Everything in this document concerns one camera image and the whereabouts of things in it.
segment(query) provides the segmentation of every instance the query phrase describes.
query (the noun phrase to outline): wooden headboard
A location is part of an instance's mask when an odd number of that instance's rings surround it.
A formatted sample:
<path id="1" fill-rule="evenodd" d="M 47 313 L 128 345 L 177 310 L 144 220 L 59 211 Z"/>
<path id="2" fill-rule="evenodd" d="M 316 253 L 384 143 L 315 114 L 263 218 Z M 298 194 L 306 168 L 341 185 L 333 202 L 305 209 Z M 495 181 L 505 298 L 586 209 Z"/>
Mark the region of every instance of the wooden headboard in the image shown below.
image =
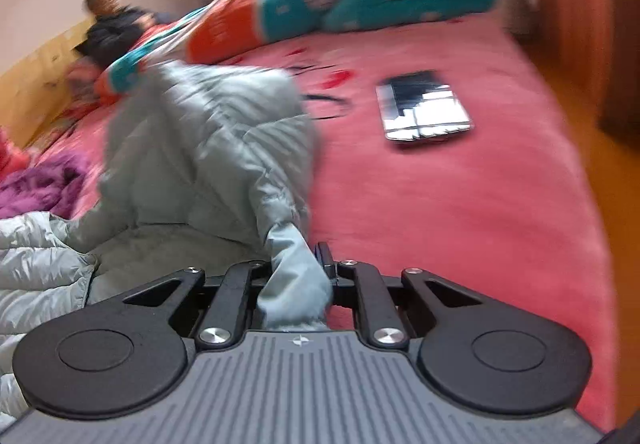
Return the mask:
<path id="1" fill-rule="evenodd" d="M 27 147 L 68 106 L 66 67 L 78 55 L 90 19 L 49 40 L 0 75 L 0 125 L 19 147 Z"/>

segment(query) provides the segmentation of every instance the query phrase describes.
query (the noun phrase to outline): wooden floor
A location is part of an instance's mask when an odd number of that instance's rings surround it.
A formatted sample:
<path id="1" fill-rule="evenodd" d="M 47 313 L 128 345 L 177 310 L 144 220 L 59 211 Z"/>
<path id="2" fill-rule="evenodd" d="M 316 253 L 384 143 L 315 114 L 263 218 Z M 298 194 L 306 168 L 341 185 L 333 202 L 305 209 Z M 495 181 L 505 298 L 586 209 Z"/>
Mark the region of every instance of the wooden floor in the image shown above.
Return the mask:
<path id="1" fill-rule="evenodd" d="M 524 46 L 566 113 L 600 208 L 613 256 L 618 293 L 620 362 L 618 423 L 640 408 L 640 151 L 596 126 L 596 104 L 550 63 L 538 46 Z"/>

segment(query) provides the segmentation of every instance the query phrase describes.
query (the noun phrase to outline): pink bedsheet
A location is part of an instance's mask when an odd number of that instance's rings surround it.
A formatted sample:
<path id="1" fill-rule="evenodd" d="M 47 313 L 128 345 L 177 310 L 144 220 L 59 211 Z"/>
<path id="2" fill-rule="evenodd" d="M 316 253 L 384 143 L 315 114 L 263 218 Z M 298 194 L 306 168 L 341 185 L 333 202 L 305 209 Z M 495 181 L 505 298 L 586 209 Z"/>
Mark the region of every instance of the pink bedsheet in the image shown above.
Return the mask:
<path id="1" fill-rule="evenodd" d="M 289 68 L 304 92 L 351 100 L 345 117 L 318 121 L 312 241 L 386 275 L 429 269 L 572 328 L 593 355 L 578 408 L 602 429 L 613 426 L 617 334 L 600 218 L 558 104 L 490 16 L 309 34 L 230 63 Z M 452 85 L 476 130 L 398 150 L 383 138 L 374 87 L 424 69 Z M 56 146 L 98 156 L 107 114 L 92 114 Z M 94 199 L 87 190 L 79 211 Z M 349 313 L 336 311 L 332 326 L 349 326 Z"/>

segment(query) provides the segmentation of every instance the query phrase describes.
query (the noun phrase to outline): phone screen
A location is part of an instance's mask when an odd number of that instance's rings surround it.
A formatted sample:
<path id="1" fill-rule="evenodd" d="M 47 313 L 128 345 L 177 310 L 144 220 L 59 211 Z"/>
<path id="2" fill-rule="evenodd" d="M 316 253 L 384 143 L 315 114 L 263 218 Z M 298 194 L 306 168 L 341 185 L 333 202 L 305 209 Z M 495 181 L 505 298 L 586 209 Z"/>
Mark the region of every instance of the phone screen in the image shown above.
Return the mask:
<path id="1" fill-rule="evenodd" d="M 385 136 L 392 141 L 442 140 L 473 128 L 458 97 L 434 71 L 390 78 L 377 92 Z"/>

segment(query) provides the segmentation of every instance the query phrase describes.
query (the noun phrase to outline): purple blanket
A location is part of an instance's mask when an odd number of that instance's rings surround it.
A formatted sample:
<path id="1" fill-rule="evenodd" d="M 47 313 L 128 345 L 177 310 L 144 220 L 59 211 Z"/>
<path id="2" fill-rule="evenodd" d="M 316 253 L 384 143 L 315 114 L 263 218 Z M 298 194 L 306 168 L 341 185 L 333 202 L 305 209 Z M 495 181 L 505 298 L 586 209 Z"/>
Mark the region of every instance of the purple blanket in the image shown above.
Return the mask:
<path id="1" fill-rule="evenodd" d="M 70 218 L 87 169 L 84 155 L 64 151 L 12 173 L 0 183 L 0 219 L 29 211 L 51 211 Z"/>

